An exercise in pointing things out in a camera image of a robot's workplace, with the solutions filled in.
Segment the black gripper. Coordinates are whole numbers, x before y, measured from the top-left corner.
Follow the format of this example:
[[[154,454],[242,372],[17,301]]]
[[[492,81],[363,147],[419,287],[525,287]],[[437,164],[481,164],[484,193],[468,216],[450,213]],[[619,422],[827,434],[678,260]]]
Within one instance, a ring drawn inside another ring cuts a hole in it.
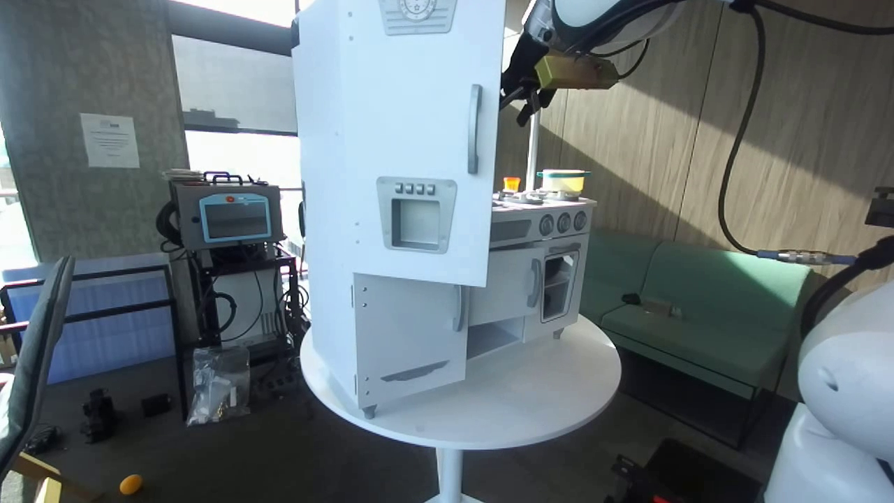
[[[511,51],[509,66],[500,76],[500,98],[527,98],[517,112],[517,126],[527,126],[527,121],[551,102],[551,88],[537,88],[537,62],[546,52],[542,42],[530,33],[523,33]]]

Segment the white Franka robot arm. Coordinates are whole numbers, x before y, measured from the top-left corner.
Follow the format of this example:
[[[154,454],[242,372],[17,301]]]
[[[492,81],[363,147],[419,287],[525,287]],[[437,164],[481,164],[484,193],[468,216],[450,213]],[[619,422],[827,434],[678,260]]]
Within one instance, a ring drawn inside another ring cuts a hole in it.
[[[683,0],[527,0],[523,35],[503,69],[503,101],[542,108],[546,55],[623,51],[660,33]],[[890,241],[861,250],[803,305],[799,401],[762,492],[766,503],[894,503],[894,285],[830,292],[890,262]]]

